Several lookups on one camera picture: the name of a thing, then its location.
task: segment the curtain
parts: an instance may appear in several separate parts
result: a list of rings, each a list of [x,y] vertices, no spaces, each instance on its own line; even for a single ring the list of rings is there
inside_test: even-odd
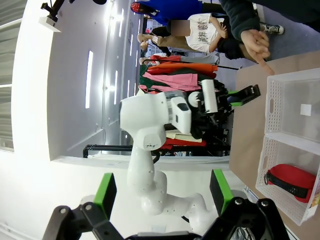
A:
[[[11,124],[11,87],[15,51],[20,23],[2,27],[21,19],[27,0],[0,0],[0,148],[13,148]]]

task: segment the human hand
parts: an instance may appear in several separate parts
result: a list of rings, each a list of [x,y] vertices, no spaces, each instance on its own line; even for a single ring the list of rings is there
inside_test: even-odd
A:
[[[228,37],[227,27],[221,24],[221,29],[219,30],[218,33],[222,38],[226,39]]]
[[[264,60],[270,56],[268,49],[269,38],[267,35],[262,31],[250,29],[241,33],[241,40],[250,56],[263,68],[263,70],[268,75],[275,75],[275,72]]]

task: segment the white crate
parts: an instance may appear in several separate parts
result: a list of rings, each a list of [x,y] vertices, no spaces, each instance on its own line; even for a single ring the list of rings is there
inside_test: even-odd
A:
[[[320,200],[320,68],[268,77],[265,111],[256,189],[300,226],[315,214]],[[309,203],[265,184],[265,174],[278,164],[316,175]]]

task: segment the table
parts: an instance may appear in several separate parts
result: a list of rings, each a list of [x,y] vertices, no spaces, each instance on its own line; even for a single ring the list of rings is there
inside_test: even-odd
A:
[[[268,62],[275,74],[320,68],[320,51],[289,56]],[[236,77],[236,89],[258,84],[261,96],[236,108],[231,140],[230,169],[259,198],[264,196],[256,189],[258,165],[263,147],[267,75],[258,65],[240,69]],[[315,215],[301,226],[296,225],[280,211],[283,222],[301,240],[315,240],[320,236],[320,207]]]

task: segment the red pouch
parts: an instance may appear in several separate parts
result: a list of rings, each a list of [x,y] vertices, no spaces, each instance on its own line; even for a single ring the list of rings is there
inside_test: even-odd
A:
[[[266,185],[276,185],[293,194],[302,203],[309,202],[315,181],[315,175],[288,164],[276,165],[264,176]]]

